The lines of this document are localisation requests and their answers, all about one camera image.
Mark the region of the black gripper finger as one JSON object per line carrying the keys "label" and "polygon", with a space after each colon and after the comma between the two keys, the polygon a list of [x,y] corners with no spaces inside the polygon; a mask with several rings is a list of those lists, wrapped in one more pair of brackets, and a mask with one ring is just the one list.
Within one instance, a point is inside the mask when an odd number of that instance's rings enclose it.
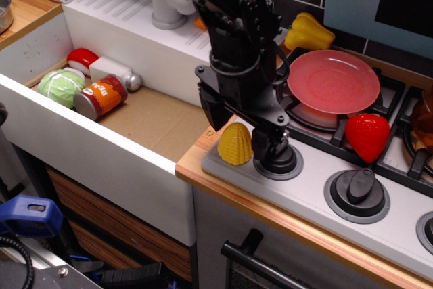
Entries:
{"label": "black gripper finger", "polygon": [[198,83],[198,90],[200,103],[210,126],[219,131],[227,124],[233,113],[225,107],[223,97],[211,86]]}
{"label": "black gripper finger", "polygon": [[252,150],[255,160],[279,158],[288,146],[288,134],[285,131],[272,133],[262,127],[255,127],[252,131]]}

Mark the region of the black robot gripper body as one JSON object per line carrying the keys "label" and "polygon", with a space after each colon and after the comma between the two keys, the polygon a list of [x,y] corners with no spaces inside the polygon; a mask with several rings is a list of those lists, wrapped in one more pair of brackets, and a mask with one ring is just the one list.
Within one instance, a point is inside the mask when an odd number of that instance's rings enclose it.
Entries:
{"label": "black robot gripper body", "polygon": [[225,107],[254,127],[283,131],[289,116],[279,103],[274,89],[285,81],[277,73],[277,53],[268,51],[249,67],[229,72],[227,67],[198,66],[199,83],[211,86],[223,97]]}

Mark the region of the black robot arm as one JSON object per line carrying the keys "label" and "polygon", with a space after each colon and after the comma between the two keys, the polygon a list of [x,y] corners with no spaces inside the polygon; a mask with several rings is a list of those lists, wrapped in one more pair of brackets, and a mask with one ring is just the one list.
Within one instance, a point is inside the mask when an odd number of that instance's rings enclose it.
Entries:
{"label": "black robot arm", "polygon": [[238,115],[254,127],[255,159],[278,159],[289,146],[289,117],[275,94],[288,77],[276,67],[281,17],[269,0],[190,1],[210,37],[210,63],[195,71],[207,119],[218,130]]}

